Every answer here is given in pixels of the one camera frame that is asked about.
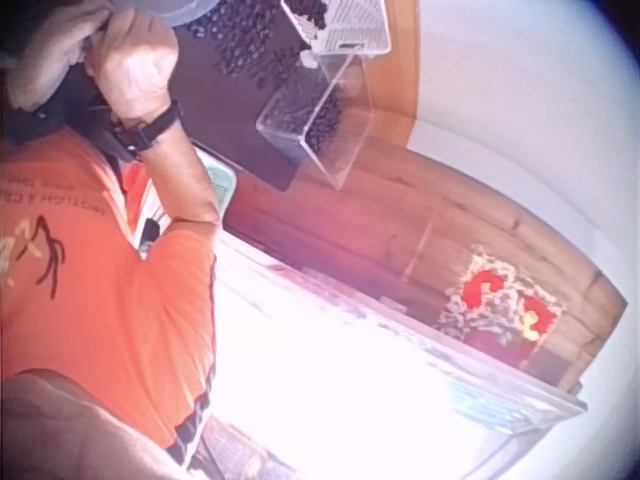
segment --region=sleeve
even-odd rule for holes
[[[214,261],[212,242],[195,232],[160,236],[134,273],[134,322],[146,332],[157,330],[151,323],[161,325],[184,348],[214,354]]]

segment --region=hair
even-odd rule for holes
[[[0,10],[0,52],[20,57],[31,36],[58,7],[82,0],[4,0]]]

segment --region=orange t-shirt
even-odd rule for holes
[[[209,404],[211,243],[176,229],[146,260],[108,165],[70,131],[0,164],[2,378],[68,377],[178,462]]]

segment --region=black graphic print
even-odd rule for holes
[[[38,238],[38,234],[42,231],[45,241],[47,243],[47,247],[49,248],[49,260],[47,261],[47,268],[44,273],[36,280],[36,285],[41,285],[47,279],[47,277],[51,276],[51,293],[50,297],[53,300],[56,296],[56,291],[58,289],[58,268],[60,265],[63,265],[65,262],[65,250],[64,245],[60,240],[57,240],[51,236],[51,231],[49,230],[49,225],[47,225],[47,221],[42,215],[38,216],[36,220],[36,228],[33,231],[33,235],[31,235],[30,242],[33,242],[36,238]],[[24,254],[27,252],[28,244],[25,245],[22,250],[16,256],[16,261],[20,260]]]

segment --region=white wall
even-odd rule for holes
[[[421,0],[408,147],[496,188],[588,255],[630,302],[583,377],[588,414],[506,478],[617,478],[638,445],[637,66],[597,11],[552,0]]]

